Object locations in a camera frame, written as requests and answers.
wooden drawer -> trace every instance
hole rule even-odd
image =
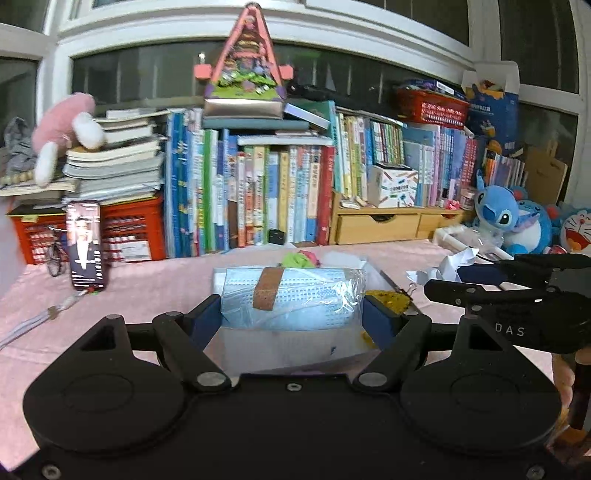
[[[394,240],[412,240],[417,237],[421,218],[418,213],[388,215],[377,221],[376,215],[340,215],[336,243],[339,245],[370,244]]]
[[[457,225],[463,221],[463,218],[463,212],[459,212],[454,216],[441,215],[439,213],[423,213],[418,224],[417,238],[431,238],[433,236],[433,232],[438,228]]]

yellow sticky note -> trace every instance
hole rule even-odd
[[[22,223],[37,223],[37,220],[39,220],[38,215],[23,215],[21,218]]]

pink tablecloth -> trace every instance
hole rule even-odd
[[[407,270],[422,270],[439,264],[450,252],[429,241],[392,242],[346,247],[319,247],[368,257],[400,287],[407,289]],[[176,310],[188,312],[211,293],[214,267],[273,264],[285,251],[246,249],[227,255],[119,265],[111,271],[111,282],[103,293],[87,295],[63,312],[0,351],[0,462],[14,468],[37,449],[22,414],[22,397],[29,384],[85,331],[109,313],[123,315],[127,323],[149,322],[154,316]],[[0,301],[0,336],[19,322],[63,301],[72,293],[68,275],[51,278],[44,267],[28,267]],[[422,288],[413,300],[434,322],[457,323],[462,310],[429,302]],[[528,351],[527,356],[547,375],[550,358]],[[439,359],[443,354],[431,357]]]

blue cardboard box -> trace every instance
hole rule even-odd
[[[487,148],[499,155],[515,150],[518,135],[519,67],[514,61],[476,63],[464,72],[462,87],[470,102],[466,126],[489,139]],[[482,89],[481,81],[494,82],[502,91]]]

white cable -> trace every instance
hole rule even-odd
[[[60,314],[60,312],[63,312],[64,310],[72,307],[72,305],[75,305],[87,293],[88,290],[78,291],[74,293],[74,295],[70,295],[58,305],[51,306],[47,310],[41,312],[39,315],[21,322],[16,327],[14,327],[6,335],[6,337],[0,340],[0,350],[6,347],[9,343],[12,343],[17,338],[22,337],[25,333],[30,332],[34,328],[38,327],[42,323],[48,320],[53,320]]]

